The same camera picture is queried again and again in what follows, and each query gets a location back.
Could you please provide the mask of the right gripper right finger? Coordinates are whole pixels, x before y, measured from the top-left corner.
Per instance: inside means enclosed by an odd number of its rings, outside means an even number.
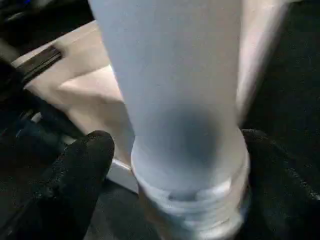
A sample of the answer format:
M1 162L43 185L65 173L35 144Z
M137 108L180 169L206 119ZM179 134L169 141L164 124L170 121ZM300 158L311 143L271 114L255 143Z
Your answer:
M320 171L264 132L242 131L250 156L251 203L241 240L318 240Z

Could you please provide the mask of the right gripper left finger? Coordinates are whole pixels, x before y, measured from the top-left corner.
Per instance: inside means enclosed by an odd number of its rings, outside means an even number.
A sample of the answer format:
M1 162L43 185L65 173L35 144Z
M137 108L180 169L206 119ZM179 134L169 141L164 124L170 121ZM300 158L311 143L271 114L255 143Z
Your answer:
M70 144L45 172L28 201L23 240L82 240L115 151L111 135L97 130Z

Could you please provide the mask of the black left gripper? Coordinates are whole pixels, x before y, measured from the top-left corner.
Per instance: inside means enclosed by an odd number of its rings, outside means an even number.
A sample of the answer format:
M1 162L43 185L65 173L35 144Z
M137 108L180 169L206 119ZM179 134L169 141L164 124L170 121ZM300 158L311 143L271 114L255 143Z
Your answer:
M63 58L63 51L55 45L42 50L19 66L0 59L0 104L6 105L23 94L24 87ZM60 109L43 99L37 99L42 119L58 133L73 139L85 134Z

